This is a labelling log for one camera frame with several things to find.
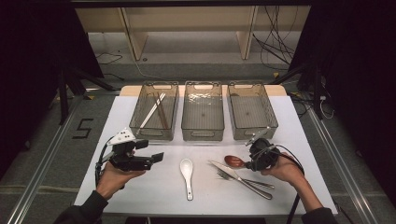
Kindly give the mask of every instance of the hand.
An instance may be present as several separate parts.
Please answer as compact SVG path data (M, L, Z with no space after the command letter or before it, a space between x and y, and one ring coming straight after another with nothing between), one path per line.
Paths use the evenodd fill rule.
M283 152L282 154L293 160L288 153ZM300 168L294 162L282 156L278 157L275 166L261 170L261 173L262 175L272 175L280 180L290 183L294 187L305 180L304 174L301 172Z
M107 162L103 174L99 179L96 191L106 200L109 200L114 193L121 189L130 179L144 174L146 171L129 171L119 170Z

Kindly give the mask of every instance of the fork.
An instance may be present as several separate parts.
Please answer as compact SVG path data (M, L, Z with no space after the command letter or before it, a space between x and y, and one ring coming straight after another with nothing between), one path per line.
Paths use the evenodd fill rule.
M218 169L218 175L223 177L226 180L232 179L227 173L225 173L224 171L222 171L220 169ZM268 188L268 189L274 189L275 188L274 185L265 184L265 183L254 181L254 180L248 180L248 179L244 179L244 178L242 178L242 180L244 180L244 181L246 181L248 183L254 184L254 185L258 185L258 186L262 186L262 187Z

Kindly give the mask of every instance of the knife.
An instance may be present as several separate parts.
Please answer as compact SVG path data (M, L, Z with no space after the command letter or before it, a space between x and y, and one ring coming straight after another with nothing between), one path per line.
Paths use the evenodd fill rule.
M220 170L222 170L223 172L225 172L227 175L229 175L230 177L238 180L241 184L245 185L246 187L248 187L249 189L253 190L254 192L258 193L260 196L262 196L265 199L272 199L272 194L265 192L264 190L258 189L254 186L252 186L251 184L249 184L248 182L244 181L237 173L235 170L233 170L232 168L223 165L219 162L216 161L210 161L213 165L215 165L217 168L219 168Z

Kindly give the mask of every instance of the gray floor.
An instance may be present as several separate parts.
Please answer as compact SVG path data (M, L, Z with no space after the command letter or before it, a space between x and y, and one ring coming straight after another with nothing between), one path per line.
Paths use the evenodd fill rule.
M264 37L266 34L257 34L257 36ZM298 33L290 34L287 39L288 45L295 46L298 36ZM181 83L193 79L271 81L274 79L274 73L285 73L284 70L271 69L262 64L261 48L255 42L252 43L249 59L241 60L234 33L150 34L142 60L138 62L140 70L132 61L123 35L90 34L90 40L98 55L108 52L122 56L114 63L101 65L105 74L112 74L106 75L104 81L116 87L140 84L147 79L157 80L155 77L178 80ZM98 58L98 62L107 63L117 58L119 56L103 55ZM273 67L287 68L285 64L265 52L262 54L262 59ZM298 77L294 77L284 83L285 89L296 91L297 79ZM84 83L89 89L97 89L89 82ZM51 223L73 203L84 175L89 169L93 151L117 94L117 92L90 90L86 95L91 98L70 99L69 102L76 107L76 111L65 129L64 139L32 203L29 204L22 223ZM299 103L295 104L295 108L297 113L304 112L303 106ZM324 109L332 110L327 105ZM353 197L337 172L336 164L326 150L312 116L315 115L308 110L308 113L301 116L301 123L327 187L333 199L346 211L354 223L364 223L359 208L354 204ZM78 139L76 137L86 133L78 131L78 125L82 119L91 119L83 123L83 127L90 128L91 131L87 138ZM20 153L0 181L0 223L7 223L19 198L25 192L26 186L29 185L32 176L35 176L35 171L51 146L53 137L61 128L59 120L60 103L58 99L54 99L53 104L49 106L48 114L30 140L30 149ZM331 134L337 150L347 161L347 168L367 200L377 223L395 223L395 208L375 181L364 160L357 156L355 152L357 149L336 113L332 119L324 119L323 123ZM271 224L285 223L286 219L286 217L268 217L266 220ZM349 223L342 213L336 216L336 219L339 223ZM103 218L104 223L123 223L124 220L125 217L105 216ZM302 222L296 217L293 223Z

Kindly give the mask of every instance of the floor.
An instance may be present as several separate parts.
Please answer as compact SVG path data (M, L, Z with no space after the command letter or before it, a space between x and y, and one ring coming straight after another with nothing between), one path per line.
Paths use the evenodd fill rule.
M294 49L299 32L281 34ZM268 34L259 32L259 39ZM242 60L236 36L231 32L150 33L141 60L135 63L123 34L89 34L92 48L105 74L104 81L115 87L139 85L144 80L173 79L181 83L194 79L274 80L288 66L270 53L262 52L253 41L248 60ZM298 76L283 83L287 92L297 92ZM75 200L79 186L89 169L106 116L117 92L103 91L90 82L84 97L69 92L71 116L60 126L60 102L55 98L46 117L30 140L30 149L22 151L0 181L0 223L51 223ZM323 104L327 118L318 120L305 101L295 100L308 142L334 201L345 211L339 223L395 223L396 211L359 156L343 124ZM83 137L81 125L91 129ZM124 223L125 217L104 216L104 223ZM285 223L285 217L267 217L266 222ZM293 223L302 223L296 217Z

